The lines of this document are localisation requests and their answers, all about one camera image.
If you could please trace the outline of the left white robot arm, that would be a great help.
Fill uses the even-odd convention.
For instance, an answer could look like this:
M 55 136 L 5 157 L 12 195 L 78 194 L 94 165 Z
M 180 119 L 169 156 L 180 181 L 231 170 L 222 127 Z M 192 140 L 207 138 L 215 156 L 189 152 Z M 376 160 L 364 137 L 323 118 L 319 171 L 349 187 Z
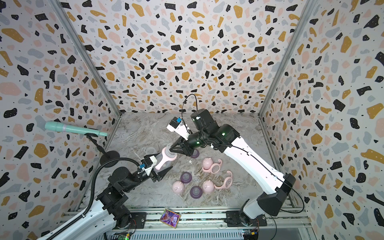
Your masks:
M 91 200 L 83 211 L 40 239 L 93 240 L 115 227 L 129 226 L 134 218 L 125 206 L 128 200 L 126 193 L 148 179 L 161 181 L 171 169 L 168 167 L 160 172 L 151 171 L 149 175 L 138 171 L 131 173 L 126 167 L 115 169 L 108 178 L 108 187 Z

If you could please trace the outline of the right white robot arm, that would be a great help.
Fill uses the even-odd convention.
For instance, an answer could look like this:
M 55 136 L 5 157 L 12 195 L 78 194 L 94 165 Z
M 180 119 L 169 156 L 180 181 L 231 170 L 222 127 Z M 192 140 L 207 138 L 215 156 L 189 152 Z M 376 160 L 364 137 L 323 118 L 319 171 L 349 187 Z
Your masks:
M 239 212 L 242 222 L 268 214 L 276 217 L 296 182 L 292 174 L 283 174 L 269 165 L 247 144 L 232 126 L 219 126 L 210 112 L 200 109 L 191 115 L 197 128 L 193 133 L 183 118 L 174 117 L 167 126 L 180 137 L 171 146 L 171 152 L 192 156 L 195 149 L 210 147 L 236 161 L 262 188 L 256 199 L 248 200 Z

